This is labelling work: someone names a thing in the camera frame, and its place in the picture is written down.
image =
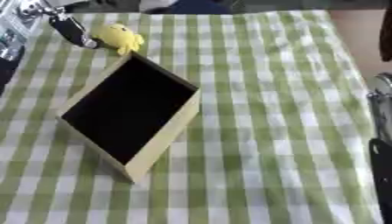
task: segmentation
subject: yellow plush toy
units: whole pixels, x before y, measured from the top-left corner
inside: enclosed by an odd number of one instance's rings
[[[102,40],[106,45],[118,48],[117,52],[120,55],[128,54],[130,51],[137,52],[144,43],[141,35],[135,34],[123,24],[105,25],[93,37]]]

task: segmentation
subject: tablecloth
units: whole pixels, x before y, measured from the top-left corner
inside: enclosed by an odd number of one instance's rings
[[[54,119],[116,53],[43,22],[0,98],[0,222],[382,222],[367,89],[325,11],[76,17],[141,33],[142,55],[201,87],[201,111],[127,182]]]

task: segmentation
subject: table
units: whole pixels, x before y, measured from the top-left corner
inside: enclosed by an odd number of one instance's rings
[[[382,222],[367,89],[325,11],[78,18],[143,34],[141,54],[201,87],[200,114],[130,184],[53,114],[115,52],[42,24],[0,99],[0,222]]]

